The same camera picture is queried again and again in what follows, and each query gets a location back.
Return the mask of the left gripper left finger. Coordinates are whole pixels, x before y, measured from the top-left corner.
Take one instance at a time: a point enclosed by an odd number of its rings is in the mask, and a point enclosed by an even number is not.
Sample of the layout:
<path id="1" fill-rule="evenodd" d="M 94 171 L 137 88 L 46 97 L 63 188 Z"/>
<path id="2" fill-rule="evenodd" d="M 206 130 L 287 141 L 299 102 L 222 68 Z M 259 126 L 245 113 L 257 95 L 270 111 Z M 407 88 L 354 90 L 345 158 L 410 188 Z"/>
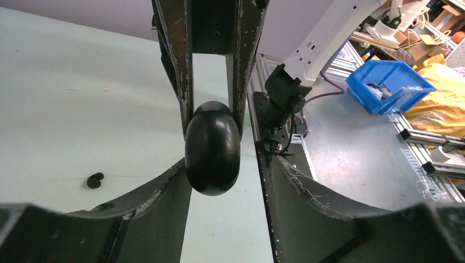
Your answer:
<path id="1" fill-rule="evenodd" d="M 191 197 L 183 160 L 89 211 L 1 204 L 1 262 L 179 262 Z"/>

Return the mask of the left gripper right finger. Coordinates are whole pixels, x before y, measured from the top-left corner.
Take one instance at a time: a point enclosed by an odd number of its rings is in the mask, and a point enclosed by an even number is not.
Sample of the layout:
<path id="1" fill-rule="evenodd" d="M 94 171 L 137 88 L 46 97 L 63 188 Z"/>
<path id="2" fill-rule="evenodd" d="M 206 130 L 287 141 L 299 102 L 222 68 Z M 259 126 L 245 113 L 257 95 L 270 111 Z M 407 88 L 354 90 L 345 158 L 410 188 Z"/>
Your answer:
<path id="1" fill-rule="evenodd" d="M 256 143 L 275 262 L 464 262 L 464 205 L 388 211 L 313 180 Z"/>

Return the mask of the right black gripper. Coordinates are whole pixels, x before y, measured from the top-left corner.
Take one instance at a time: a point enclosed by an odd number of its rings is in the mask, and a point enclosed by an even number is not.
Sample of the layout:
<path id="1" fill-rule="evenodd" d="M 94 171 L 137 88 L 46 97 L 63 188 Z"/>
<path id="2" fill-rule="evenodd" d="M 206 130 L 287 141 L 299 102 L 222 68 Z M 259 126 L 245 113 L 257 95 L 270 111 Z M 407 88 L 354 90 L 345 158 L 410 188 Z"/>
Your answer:
<path id="1" fill-rule="evenodd" d="M 269 1 L 152 1 L 183 134 L 193 116 L 192 53 L 226 55 L 229 109 L 243 135 L 246 96 Z"/>

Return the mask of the black earbud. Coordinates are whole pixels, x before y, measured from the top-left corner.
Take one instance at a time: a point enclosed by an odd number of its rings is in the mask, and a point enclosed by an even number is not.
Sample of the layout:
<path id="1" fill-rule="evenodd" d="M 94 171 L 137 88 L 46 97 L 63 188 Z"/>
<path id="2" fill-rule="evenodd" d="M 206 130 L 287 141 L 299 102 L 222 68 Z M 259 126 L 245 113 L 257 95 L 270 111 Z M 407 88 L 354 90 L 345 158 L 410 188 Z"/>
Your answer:
<path id="1" fill-rule="evenodd" d="M 97 189 L 101 186 L 101 181 L 104 179 L 105 175 L 101 172 L 91 175 L 87 181 L 86 185 L 90 189 Z"/>

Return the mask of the black earbud charging case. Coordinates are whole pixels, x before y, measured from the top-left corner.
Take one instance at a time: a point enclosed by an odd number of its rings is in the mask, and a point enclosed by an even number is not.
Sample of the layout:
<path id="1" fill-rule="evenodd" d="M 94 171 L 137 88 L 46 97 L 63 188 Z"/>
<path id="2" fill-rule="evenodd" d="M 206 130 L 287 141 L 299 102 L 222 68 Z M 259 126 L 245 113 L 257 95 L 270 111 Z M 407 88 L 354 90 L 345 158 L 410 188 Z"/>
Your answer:
<path id="1" fill-rule="evenodd" d="M 185 167 L 191 187 L 205 196 L 229 191 L 240 172 L 240 143 L 230 109 L 218 101 L 201 104 L 185 136 Z"/>

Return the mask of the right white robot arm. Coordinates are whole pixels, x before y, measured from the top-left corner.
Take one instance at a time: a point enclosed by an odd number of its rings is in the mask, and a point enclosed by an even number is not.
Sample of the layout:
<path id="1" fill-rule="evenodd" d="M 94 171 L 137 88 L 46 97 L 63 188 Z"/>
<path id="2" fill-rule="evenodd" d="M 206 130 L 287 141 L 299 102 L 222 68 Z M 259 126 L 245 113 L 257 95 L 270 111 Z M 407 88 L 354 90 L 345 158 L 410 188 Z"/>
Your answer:
<path id="1" fill-rule="evenodd" d="M 229 109 L 242 136 L 246 93 L 265 24 L 268 1 L 152 1 L 161 60 L 179 103 L 182 131 L 194 116 L 194 54 L 226 59 Z M 305 26 L 306 37 L 285 59 L 285 70 L 311 86 L 324 64 L 382 1 L 310 2 L 318 20 Z"/>

